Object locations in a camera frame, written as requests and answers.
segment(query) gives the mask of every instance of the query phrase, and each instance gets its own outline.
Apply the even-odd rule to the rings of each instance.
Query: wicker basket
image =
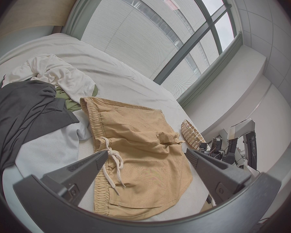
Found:
[[[195,150],[199,149],[201,142],[206,142],[199,131],[187,120],[182,122],[181,132],[187,143]]]

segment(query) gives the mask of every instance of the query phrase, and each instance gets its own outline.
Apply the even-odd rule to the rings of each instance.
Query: green garment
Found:
[[[92,96],[95,97],[97,95],[97,93],[98,93],[98,88],[95,85]],[[60,86],[58,86],[56,88],[55,98],[66,99],[66,107],[70,111],[81,110],[81,105],[79,103],[73,101]]]

